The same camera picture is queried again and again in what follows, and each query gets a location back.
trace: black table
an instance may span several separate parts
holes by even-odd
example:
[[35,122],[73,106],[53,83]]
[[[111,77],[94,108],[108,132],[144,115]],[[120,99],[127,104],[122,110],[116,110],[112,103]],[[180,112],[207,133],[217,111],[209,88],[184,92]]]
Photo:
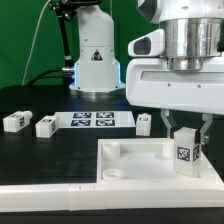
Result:
[[[31,124],[18,133],[5,133],[0,122],[0,185],[94,183],[97,140],[135,138],[135,128],[59,129],[50,139],[35,137],[35,124],[46,115],[69,111],[132,111],[153,116],[152,137],[165,137],[160,111],[130,106],[125,97],[92,101],[70,96],[61,86],[13,86],[0,90],[0,119],[15,111],[33,112]],[[176,112],[179,125],[202,126],[201,115]],[[204,152],[224,176],[223,121],[218,121]],[[0,214],[0,223],[224,223],[223,208],[131,209],[86,212]]]

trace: white block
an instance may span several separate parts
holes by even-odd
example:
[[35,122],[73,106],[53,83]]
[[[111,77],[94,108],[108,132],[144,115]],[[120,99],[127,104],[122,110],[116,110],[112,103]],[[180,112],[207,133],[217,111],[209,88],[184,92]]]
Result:
[[60,118],[57,116],[45,116],[36,124],[38,138],[50,138],[59,128]]
[[119,169],[107,169],[103,171],[104,180],[120,180],[124,178],[124,172]]
[[201,146],[195,143],[196,129],[182,128],[174,133],[174,170],[198,177]]
[[107,160],[119,159],[121,154],[120,144],[112,142],[103,145],[103,158]]
[[137,136],[149,136],[151,131],[152,117],[148,114],[138,115],[136,122],[136,135]]
[[33,117],[30,111],[17,111],[14,114],[3,119],[4,131],[18,132],[30,124]]

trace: green wall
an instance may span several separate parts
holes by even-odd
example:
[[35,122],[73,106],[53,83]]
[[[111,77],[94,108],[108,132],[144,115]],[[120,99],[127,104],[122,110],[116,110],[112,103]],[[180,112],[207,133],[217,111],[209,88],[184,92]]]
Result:
[[[10,0],[0,7],[0,88],[22,83],[32,39],[42,7],[47,0]],[[128,43],[157,27],[149,24],[136,10],[136,0],[103,0],[101,8],[112,12],[115,22],[116,58],[121,62],[122,79],[131,58],[127,54]],[[67,23],[72,55],[79,57],[78,27],[76,18]],[[53,11],[46,10],[36,47],[28,70],[27,81],[39,73],[63,66],[63,48]],[[60,84],[45,80],[38,84]]]

